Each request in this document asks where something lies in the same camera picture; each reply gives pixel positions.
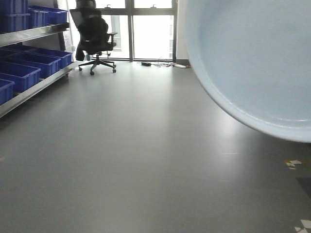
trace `chair backrest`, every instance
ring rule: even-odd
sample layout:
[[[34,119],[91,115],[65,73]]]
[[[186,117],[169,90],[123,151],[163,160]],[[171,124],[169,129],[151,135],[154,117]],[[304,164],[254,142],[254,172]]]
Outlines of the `chair backrest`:
[[[77,2],[77,7],[76,9],[79,8],[96,8],[96,2],[95,0],[76,0]]]
[[[104,35],[102,13],[98,9],[80,8],[70,10],[74,24],[80,35],[81,42],[100,43]]]

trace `floor-to-ceiling window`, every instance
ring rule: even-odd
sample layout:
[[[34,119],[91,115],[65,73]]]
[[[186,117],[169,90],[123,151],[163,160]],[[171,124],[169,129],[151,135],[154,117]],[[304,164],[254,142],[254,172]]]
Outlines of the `floor-to-ceiling window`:
[[[110,58],[176,60],[176,0],[97,0],[97,8],[118,32]]]

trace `glass window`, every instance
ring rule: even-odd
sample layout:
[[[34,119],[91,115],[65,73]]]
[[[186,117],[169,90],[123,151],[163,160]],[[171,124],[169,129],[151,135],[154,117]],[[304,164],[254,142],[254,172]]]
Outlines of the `glass window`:
[[[135,0],[135,8],[172,8],[172,0]]]
[[[127,16],[108,16],[103,19],[108,24],[108,33],[117,32],[114,36],[114,42],[117,45],[113,51],[109,52],[111,58],[129,58],[129,35],[128,35],[128,17]]]
[[[96,0],[96,8],[125,8],[125,0]]]
[[[171,59],[174,18],[134,16],[135,59]]]

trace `gray floor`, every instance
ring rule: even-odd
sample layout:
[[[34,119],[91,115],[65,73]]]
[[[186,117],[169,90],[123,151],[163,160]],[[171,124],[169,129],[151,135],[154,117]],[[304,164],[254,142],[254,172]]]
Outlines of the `gray floor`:
[[[75,70],[0,120],[1,233],[294,233],[311,199],[284,159],[311,145],[249,129],[191,69]]]

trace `chair armrest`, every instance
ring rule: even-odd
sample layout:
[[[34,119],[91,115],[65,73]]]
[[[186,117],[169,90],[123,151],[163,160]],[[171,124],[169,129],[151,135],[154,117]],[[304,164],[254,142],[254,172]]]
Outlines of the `chair armrest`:
[[[114,37],[115,34],[118,34],[118,33],[117,32],[108,33],[108,35],[111,36],[111,44],[112,45],[114,44],[113,37]]]

